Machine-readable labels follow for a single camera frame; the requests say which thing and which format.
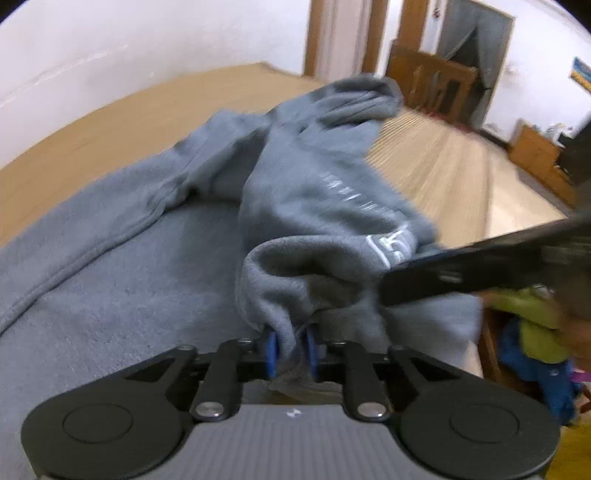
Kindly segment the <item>grey hoodie red print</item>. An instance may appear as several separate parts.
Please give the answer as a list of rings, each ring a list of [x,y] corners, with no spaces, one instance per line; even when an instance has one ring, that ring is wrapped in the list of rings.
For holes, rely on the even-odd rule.
[[[46,398],[180,344],[276,331],[273,390],[322,401],[301,335],[461,366],[481,303],[380,305],[383,275],[436,253],[435,227],[367,163],[403,98],[360,75],[266,114],[221,111],[89,185],[1,251],[1,475],[29,479],[25,416]]]

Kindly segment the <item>wooden door frame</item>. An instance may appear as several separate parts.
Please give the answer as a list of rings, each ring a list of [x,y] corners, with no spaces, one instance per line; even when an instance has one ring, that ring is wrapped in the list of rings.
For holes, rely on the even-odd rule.
[[[311,0],[304,75],[335,81],[377,71],[389,3]]]

